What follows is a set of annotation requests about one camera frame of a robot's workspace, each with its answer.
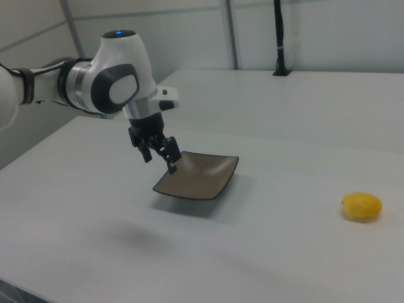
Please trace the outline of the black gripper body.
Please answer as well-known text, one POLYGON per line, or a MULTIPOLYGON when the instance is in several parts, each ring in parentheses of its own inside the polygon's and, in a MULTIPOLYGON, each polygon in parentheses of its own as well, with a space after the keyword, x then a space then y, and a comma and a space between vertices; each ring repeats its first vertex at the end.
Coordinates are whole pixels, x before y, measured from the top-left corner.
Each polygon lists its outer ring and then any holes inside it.
POLYGON ((129 137, 134 147, 139 147, 141 142, 146 145, 151 142, 155 148, 164 147, 166 137, 163 134, 164 121, 161 113, 141 119, 129 119, 129 123, 129 137))

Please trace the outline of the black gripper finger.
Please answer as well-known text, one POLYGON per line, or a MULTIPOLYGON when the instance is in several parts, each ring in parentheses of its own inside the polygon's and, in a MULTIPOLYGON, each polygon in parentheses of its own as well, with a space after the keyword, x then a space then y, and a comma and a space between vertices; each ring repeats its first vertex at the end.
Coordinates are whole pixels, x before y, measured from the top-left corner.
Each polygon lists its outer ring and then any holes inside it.
POLYGON ((173 136, 169 138, 156 136, 153 139, 153 149, 165 160, 169 174, 174 174, 177 171, 176 163, 181 159, 176 139, 173 136))
POLYGON ((152 160, 152 154, 150 151, 150 142, 148 141, 148 139, 144 138, 139 139, 138 150, 142 154, 145 163, 148 163, 152 160))

